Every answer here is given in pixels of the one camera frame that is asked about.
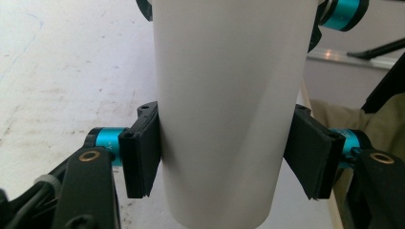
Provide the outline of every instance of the teal joint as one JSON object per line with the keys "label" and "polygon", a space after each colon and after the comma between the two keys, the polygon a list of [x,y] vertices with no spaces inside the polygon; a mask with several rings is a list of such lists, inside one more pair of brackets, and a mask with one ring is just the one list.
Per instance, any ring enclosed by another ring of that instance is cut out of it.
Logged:
{"label": "teal joint", "polygon": [[118,136],[124,129],[123,127],[103,128],[97,136],[96,146],[102,146],[114,155],[113,166],[122,166]]}
{"label": "teal joint", "polygon": [[336,9],[330,19],[322,25],[323,27],[341,31],[354,18],[357,9],[360,7],[360,0],[339,0]]}
{"label": "teal joint", "polygon": [[346,138],[343,146],[342,159],[339,161],[340,168],[354,168],[354,162],[361,153],[360,141],[353,131],[349,129],[330,129]]}

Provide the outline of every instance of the white pipe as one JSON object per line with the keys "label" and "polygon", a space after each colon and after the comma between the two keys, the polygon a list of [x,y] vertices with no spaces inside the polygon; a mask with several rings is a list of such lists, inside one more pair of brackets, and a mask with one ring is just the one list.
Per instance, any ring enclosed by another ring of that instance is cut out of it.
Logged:
{"label": "white pipe", "polygon": [[163,178],[182,225],[268,216],[318,3],[153,1]]}

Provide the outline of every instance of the screw hole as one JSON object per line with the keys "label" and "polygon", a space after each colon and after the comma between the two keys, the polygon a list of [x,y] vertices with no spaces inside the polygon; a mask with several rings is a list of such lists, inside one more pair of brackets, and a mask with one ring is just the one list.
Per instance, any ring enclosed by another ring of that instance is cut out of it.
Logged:
{"label": "screw hole", "polygon": [[83,162],[88,162],[88,161],[92,161],[92,160],[98,158],[99,156],[100,156],[99,151],[88,151],[88,152],[80,155],[80,157],[78,159]]}
{"label": "screw hole", "polygon": [[386,156],[380,153],[373,153],[370,154],[370,156],[372,157],[372,159],[383,164],[394,164],[395,162],[390,156]]}

